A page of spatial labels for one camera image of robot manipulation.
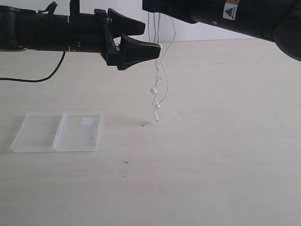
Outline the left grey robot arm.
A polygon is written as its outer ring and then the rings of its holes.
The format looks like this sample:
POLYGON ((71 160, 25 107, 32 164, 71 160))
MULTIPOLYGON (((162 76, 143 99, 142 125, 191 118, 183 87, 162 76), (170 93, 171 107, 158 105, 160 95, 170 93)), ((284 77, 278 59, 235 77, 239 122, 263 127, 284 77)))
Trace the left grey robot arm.
POLYGON ((145 23, 113 9, 80 12, 80 1, 70 1, 70 15, 55 14, 56 2, 45 10, 0 7, 1 51, 58 51, 99 53, 108 66, 123 71, 157 59, 161 46, 133 39, 145 23))

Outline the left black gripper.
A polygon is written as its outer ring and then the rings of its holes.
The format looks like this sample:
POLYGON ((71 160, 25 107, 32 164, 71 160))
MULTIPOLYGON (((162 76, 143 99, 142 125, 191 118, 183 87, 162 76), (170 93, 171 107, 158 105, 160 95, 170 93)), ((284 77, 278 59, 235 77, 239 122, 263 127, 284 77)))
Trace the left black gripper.
POLYGON ((94 14, 81 13, 78 8, 70 9, 69 51, 99 53, 108 66, 115 66, 119 71, 159 57, 160 45, 129 37, 144 32, 145 23, 111 8, 95 9, 94 14), (118 37, 121 37, 119 50, 113 40, 118 37))

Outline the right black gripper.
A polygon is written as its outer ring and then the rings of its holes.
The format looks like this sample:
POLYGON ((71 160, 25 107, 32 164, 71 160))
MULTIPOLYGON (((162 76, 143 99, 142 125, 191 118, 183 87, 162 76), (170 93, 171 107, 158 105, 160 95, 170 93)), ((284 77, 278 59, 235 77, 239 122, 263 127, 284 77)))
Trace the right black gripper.
POLYGON ((190 16, 189 0, 142 0, 143 10, 161 13, 189 24, 196 24, 190 16))

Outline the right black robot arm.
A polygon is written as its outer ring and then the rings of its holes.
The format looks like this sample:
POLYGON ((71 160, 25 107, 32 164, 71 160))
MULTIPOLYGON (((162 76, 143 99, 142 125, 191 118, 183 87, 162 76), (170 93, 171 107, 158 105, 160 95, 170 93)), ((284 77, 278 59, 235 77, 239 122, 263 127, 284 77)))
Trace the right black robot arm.
POLYGON ((267 40, 301 59, 299 0, 144 0, 143 10, 267 40))

